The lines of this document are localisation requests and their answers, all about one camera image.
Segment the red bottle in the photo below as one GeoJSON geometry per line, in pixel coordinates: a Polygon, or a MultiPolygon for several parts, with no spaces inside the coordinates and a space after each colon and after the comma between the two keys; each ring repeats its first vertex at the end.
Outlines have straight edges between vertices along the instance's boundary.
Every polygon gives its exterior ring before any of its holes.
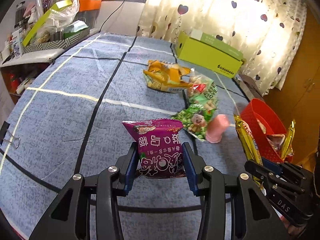
{"type": "Polygon", "coordinates": [[[10,84],[12,90],[16,91],[18,86],[20,85],[19,79],[13,73],[10,73],[10,84]]]}

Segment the bed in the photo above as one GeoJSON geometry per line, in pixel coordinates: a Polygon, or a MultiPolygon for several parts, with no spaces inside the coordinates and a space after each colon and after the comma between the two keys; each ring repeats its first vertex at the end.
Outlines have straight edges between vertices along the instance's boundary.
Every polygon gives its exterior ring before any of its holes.
{"type": "MultiPolygon", "coordinates": [[[[122,120],[170,118],[185,108],[182,93],[147,88],[142,70],[149,59],[194,67],[216,82],[217,113],[231,121],[222,141],[200,142],[185,131],[180,131],[180,141],[189,142],[222,173],[244,171],[246,158],[233,113],[241,112],[248,100],[231,79],[177,59],[174,45],[167,41],[99,33],[57,58],[24,92],[7,120],[9,131],[21,142],[17,149],[6,142],[0,147],[0,157],[6,155],[0,206],[24,238],[73,174],[98,174],[127,154],[133,139],[122,120]]],[[[124,239],[197,237],[200,199],[189,190],[186,178],[138,178],[118,204],[124,239]]],[[[93,204],[91,239],[96,239],[94,214],[93,204]]],[[[229,203],[226,221],[230,239],[229,203]]]]}

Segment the binder clip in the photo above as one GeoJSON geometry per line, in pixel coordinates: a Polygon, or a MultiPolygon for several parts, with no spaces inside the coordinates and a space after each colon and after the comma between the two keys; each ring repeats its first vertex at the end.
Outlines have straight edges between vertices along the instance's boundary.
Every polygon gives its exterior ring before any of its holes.
{"type": "Polygon", "coordinates": [[[9,123],[4,122],[0,129],[0,145],[2,145],[3,142],[7,142],[13,145],[15,149],[17,149],[20,145],[21,139],[19,137],[13,136],[13,134],[9,131],[9,126],[10,126],[9,123]],[[7,132],[10,135],[10,138],[12,138],[12,140],[7,140],[4,138],[7,132]]]}

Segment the silver bolt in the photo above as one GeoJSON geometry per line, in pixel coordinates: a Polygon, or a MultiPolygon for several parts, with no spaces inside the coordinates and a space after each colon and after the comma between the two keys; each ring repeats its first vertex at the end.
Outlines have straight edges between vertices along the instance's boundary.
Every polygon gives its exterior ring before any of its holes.
{"type": "Polygon", "coordinates": [[[116,166],[110,166],[109,168],[108,168],[108,171],[109,172],[116,172],[118,170],[118,168],[116,167],[116,166]]]}
{"type": "Polygon", "coordinates": [[[204,167],[204,170],[207,171],[207,172],[211,172],[211,171],[213,171],[213,167],[207,165],[207,166],[204,167]]]}
{"type": "Polygon", "coordinates": [[[81,179],[81,174],[75,174],[75,175],[73,175],[73,180],[79,180],[79,179],[81,179]]]}
{"type": "Polygon", "coordinates": [[[241,174],[240,174],[240,178],[241,178],[241,179],[244,179],[244,180],[247,180],[247,179],[249,179],[249,175],[246,174],[246,173],[241,173],[241,174]]]}

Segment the pink bottle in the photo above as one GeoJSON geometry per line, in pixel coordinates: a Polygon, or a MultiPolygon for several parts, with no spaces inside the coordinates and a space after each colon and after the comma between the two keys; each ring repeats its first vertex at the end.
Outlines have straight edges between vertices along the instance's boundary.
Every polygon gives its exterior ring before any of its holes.
{"type": "Polygon", "coordinates": [[[218,114],[211,122],[208,123],[205,138],[210,143],[221,141],[222,133],[229,127],[230,123],[225,114],[218,114]]]}

